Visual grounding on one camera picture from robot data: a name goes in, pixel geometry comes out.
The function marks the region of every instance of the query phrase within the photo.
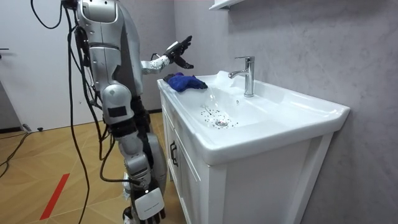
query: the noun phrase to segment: textured wall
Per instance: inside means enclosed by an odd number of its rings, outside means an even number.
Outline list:
[[[176,1],[192,73],[244,66],[256,79],[351,107],[302,223],[398,223],[398,1],[246,0],[230,12]]]
[[[141,60],[150,60],[153,53],[162,55],[175,42],[174,2],[170,0],[120,0],[136,24],[141,42]],[[169,65],[162,73],[145,75],[144,94],[141,96],[147,110],[160,109],[160,92],[156,80],[175,73]]]
[[[0,82],[0,129],[16,128],[21,124]]]

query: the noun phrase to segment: blue cloth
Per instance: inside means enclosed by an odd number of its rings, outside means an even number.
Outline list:
[[[206,83],[200,81],[195,76],[184,76],[182,73],[178,72],[170,78],[167,83],[177,92],[181,93],[188,88],[194,89],[205,89],[207,88]]]

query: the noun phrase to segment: drain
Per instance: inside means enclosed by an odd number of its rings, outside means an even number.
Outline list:
[[[217,126],[221,126],[221,127],[225,127],[228,125],[228,122],[223,121],[223,120],[216,120],[216,125]]]

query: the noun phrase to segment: sink countertop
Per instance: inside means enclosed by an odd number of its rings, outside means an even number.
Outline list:
[[[207,90],[178,93],[163,80],[158,87],[201,144],[209,165],[253,156],[271,149],[341,129],[349,107],[255,81],[254,97],[246,98],[244,77],[198,76]],[[226,127],[215,125],[217,121]]]

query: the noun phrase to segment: shelf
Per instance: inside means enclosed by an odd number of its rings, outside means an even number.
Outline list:
[[[214,5],[212,5],[209,10],[229,10],[229,7],[233,4],[239,3],[244,0],[215,0]]]

